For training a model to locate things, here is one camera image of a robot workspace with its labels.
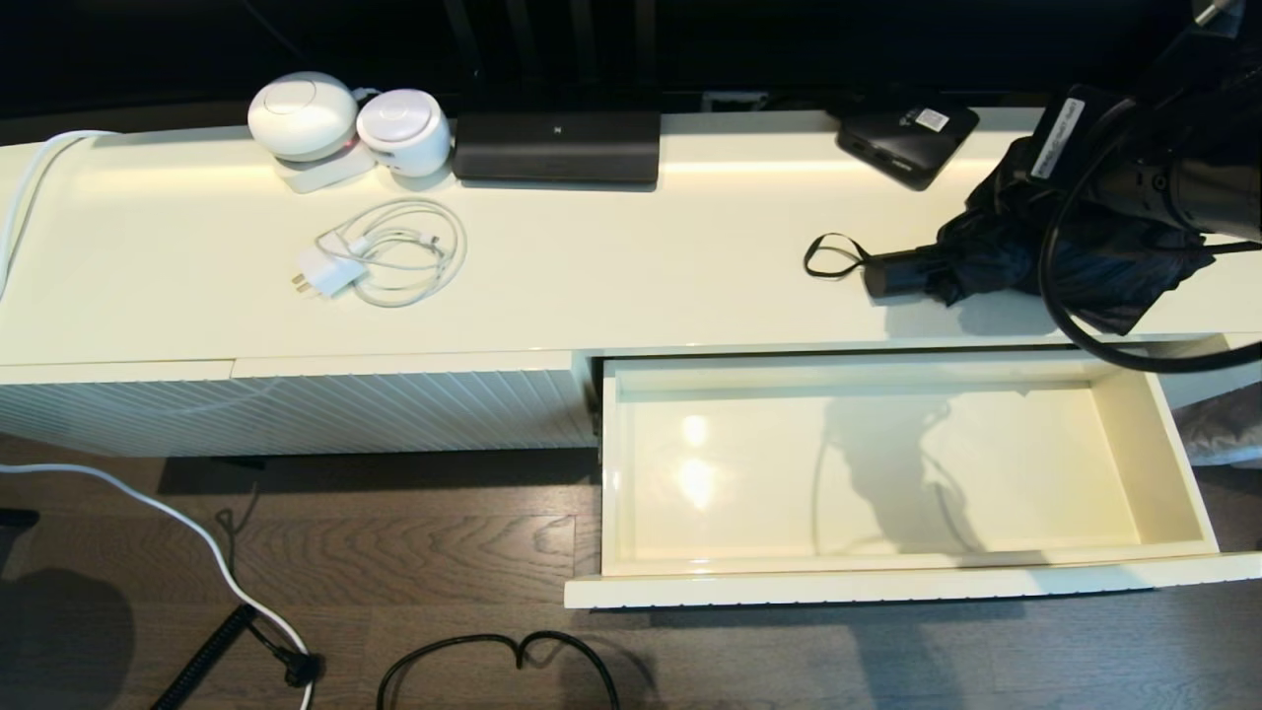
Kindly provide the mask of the black umbrella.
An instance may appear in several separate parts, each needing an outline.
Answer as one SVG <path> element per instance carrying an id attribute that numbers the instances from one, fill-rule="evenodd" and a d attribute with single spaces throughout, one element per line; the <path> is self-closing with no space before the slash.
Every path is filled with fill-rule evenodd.
<path id="1" fill-rule="evenodd" d="M 852 243 L 846 250 L 849 265 L 828 269 L 823 256 L 840 247 L 837 235 L 822 235 L 806 248 L 804 270 L 823 279 L 859 271 L 875 300 L 921 296 L 954 306 L 987 293 L 1040 295 L 1039 260 L 1063 195 L 1018 178 L 1029 144 L 1021 137 L 1010 145 L 933 243 L 885 253 Z M 1203 235 L 1079 202 L 1059 228 L 1056 293 L 1071 317 L 1111 335 L 1127 335 L 1159 298 L 1214 261 Z"/>

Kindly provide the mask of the black set-top box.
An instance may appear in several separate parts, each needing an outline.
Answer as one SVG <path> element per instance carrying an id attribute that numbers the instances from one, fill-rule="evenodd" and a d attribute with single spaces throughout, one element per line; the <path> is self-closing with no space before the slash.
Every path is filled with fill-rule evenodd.
<path id="1" fill-rule="evenodd" d="M 843 108 L 835 115 L 843 153 L 912 190 L 928 190 L 981 124 L 974 108 L 911 101 Z"/>

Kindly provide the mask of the large white round device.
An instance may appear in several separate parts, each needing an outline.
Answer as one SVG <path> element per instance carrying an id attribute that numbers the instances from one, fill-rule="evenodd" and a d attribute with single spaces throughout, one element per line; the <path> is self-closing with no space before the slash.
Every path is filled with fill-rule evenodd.
<path id="1" fill-rule="evenodd" d="M 303 71 L 257 90 L 246 124 L 252 140 L 273 156 L 305 163 L 346 148 L 356 134 L 357 115 L 357 100 L 343 82 Z"/>

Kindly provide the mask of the black rectangular speaker bar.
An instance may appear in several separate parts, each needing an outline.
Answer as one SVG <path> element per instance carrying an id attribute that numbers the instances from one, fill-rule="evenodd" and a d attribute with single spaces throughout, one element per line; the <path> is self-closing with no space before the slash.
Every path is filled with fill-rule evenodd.
<path id="1" fill-rule="evenodd" d="M 461 180 L 658 183 L 663 113 L 466 112 L 456 121 L 452 172 Z"/>

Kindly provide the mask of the white charger plug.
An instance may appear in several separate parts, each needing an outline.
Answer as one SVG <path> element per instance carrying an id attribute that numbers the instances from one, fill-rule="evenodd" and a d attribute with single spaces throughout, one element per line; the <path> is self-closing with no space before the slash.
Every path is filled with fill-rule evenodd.
<path id="1" fill-rule="evenodd" d="M 337 296 L 367 274 L 367 266 L 357 257 L 319 246 L 303 250 L 298 255 L 297 269 L 297 275 L 290 279 L 297 291 L 313 291 L 324 298 Z"/>

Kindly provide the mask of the white cabinet drawer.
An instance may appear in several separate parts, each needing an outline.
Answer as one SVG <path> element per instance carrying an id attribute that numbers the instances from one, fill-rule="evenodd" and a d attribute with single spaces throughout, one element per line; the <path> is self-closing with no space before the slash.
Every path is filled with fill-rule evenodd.
<path id="1" fill-rule="evenodd" d="M 1078 351 L 626 358 L 568 609 L 970 602 L 1262 580 L 1159 378 Z"/>

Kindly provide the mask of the small white round device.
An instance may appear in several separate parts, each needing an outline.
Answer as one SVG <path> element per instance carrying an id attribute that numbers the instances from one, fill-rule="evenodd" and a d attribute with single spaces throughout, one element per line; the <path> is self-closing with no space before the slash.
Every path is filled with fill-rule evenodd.
<path id="1" fill-rule="evenodd" d="M 360 108 L 357 131 L 376 161 L 398 177 L 425 178 L 445 166 L 454 132 L 434 96 L 392 90 Z"/>

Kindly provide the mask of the white ribbed tv cabinet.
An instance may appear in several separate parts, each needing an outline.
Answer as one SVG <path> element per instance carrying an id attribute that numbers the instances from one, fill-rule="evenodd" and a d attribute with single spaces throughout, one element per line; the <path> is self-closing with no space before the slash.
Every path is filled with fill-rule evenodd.
<path id="1" fill-rule="evenodd" d="M 586 448 L 594 358 L 1060 343 L 1035 298 L 876 305 L 801 265 L 824 233 L 933 242 L 1040 115 L 979 108 L 924 192 L 810 111 L 668 116 L 650 190 L 375 172 L 299 195 L 242 126 L 85 141 L 50 161 L 0 298 L 0 435 L 156 458 Z M 464 224 L 448 286 L 405 309 L 298 291 L 316 237 L 408 195 Z"/>

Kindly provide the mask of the white flat box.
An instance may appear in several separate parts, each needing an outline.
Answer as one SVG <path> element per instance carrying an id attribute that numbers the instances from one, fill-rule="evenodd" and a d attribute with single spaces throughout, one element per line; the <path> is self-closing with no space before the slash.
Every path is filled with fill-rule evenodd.
<path id="1" fill-rule="evenodd" d="M 310 161 L 275 158 L 275 175 L 297 194 L 308 194 L 358 175 L 379 165 L 374 153 L 358 143 Z"/>

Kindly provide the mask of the beige curtain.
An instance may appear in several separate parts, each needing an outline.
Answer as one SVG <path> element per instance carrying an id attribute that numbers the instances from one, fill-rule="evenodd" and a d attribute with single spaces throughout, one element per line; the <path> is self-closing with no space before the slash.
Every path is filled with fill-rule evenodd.
<path id="1" fill-rule="evenodd" d="M 1262 383 L 1176 409 L 1172 421 L 1194 467 L 1262 470 Z"/>

